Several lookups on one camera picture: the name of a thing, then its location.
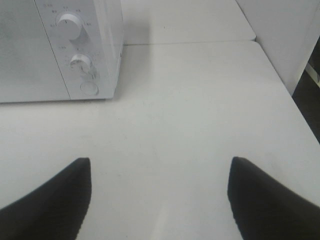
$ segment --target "timer knob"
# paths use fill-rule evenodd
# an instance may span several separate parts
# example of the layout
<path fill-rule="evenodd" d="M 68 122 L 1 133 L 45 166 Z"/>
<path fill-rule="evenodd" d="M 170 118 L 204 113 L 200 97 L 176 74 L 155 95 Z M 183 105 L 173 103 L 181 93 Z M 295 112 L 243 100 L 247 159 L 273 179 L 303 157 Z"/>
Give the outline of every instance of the timer knob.
<path fill-rule="evenodd" d="M 85 74 L 89 74 L 93 68 L 91 59 L 83 54 L 76 54 L 70 61 L 71 69 L 80 70 Z"/>
<path fill-rule="evenodd" d="M 63 13 L 56 22 L 60 34 L 68 40 L 75 40 L 80 36 L 82 21 L 75 14 Z"/>

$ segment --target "white table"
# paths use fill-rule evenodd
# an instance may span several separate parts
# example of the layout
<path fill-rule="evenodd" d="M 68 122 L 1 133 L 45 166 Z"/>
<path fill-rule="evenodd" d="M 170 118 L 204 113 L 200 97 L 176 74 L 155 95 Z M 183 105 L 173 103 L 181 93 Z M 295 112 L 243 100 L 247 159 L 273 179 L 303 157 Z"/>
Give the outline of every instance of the white table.
<path fill-rule="evenodd" d="M 124 43 L 254 40 L 235 0 L 122 0 Z"/>
<path fill-rule="evenodd" d="M 78 240 L 240 240 L 233 156 L 320 205 L 319 144 L 255 42 L 126 46 L 110 101 L 0 105 L 0 208 L 77 157 Z"/>

